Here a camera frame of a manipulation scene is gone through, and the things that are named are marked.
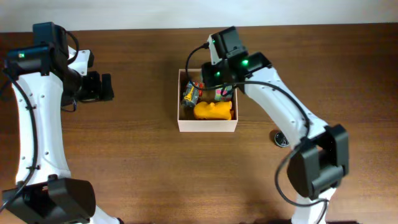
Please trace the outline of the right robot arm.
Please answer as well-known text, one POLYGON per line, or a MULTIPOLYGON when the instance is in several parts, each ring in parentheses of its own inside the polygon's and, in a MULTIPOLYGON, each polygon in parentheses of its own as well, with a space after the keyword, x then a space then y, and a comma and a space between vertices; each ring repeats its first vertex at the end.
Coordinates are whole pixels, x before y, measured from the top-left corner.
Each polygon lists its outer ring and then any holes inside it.
POLYGON ((249 54, 235 27, 209 35, 203 48, 211 57, 202 66, 206 88, 239 88, 287 138, 292 150, 277 167, 274 182, 296 208, 291 223, 325 223, 331 197, 349 173, 348 132, 305 107, 270 60, 260 52, 249 54))

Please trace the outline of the colourful puzzle cube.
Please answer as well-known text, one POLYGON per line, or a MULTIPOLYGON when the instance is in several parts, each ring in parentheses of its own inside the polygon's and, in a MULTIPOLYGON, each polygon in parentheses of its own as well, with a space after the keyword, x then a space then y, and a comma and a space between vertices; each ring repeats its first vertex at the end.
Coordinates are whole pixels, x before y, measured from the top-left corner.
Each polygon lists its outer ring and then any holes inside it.
POLYGON ((226 86, 215 90, 215 101, 230 101, 233 97, 233 87, 226 86))

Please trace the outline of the small black round toy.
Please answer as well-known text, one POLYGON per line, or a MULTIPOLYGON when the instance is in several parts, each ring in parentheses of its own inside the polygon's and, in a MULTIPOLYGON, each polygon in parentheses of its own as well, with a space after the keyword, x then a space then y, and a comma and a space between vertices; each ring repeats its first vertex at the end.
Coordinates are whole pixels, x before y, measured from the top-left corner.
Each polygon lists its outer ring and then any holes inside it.
POLYGON ((274 142, 279 147, 287 147, 289 145, 287 138, 281 131, 276 132, 274 135, 274 142))

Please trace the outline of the yellow rubber toy animal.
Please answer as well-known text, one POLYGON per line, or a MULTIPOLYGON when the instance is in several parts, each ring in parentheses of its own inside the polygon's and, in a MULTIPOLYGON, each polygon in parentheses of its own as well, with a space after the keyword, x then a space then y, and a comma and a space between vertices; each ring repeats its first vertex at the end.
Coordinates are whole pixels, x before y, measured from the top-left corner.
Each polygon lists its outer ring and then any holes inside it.
POLYGON ((231 120, 232 107, 233 103, 231 101, 220 101, 216 103, 201 101, 194 107, 193 114, 196 119, 231 120))

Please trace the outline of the red grey toy truck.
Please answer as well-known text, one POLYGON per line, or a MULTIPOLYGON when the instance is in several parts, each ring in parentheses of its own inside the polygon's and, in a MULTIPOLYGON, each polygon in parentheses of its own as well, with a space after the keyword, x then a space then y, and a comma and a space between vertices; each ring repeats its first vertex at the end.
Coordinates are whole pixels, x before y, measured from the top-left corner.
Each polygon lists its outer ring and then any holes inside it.
POLYGON ((202 82, 188 82, 183 93, 182 105, 189 108, 195 107, 199 97, 202 96, 200 88, 204 88, 204 84, 202 82))

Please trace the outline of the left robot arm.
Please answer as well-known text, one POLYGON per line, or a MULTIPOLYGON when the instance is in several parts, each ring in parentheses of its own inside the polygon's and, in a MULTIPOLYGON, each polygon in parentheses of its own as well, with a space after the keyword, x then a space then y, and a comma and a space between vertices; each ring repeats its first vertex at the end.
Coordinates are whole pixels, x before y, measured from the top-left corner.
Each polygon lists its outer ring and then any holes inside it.
POLYGON ((94 56, 53 22, 34 24, 34 44, 7 53, 3 73, 19 116, 16 186, 2 192, 2 209, 25 223, 121 223, 96 203, 87 180, 74 179, 65 157, 61 113, 77 103, 111 101, 111 75, 92 70, 94 56))

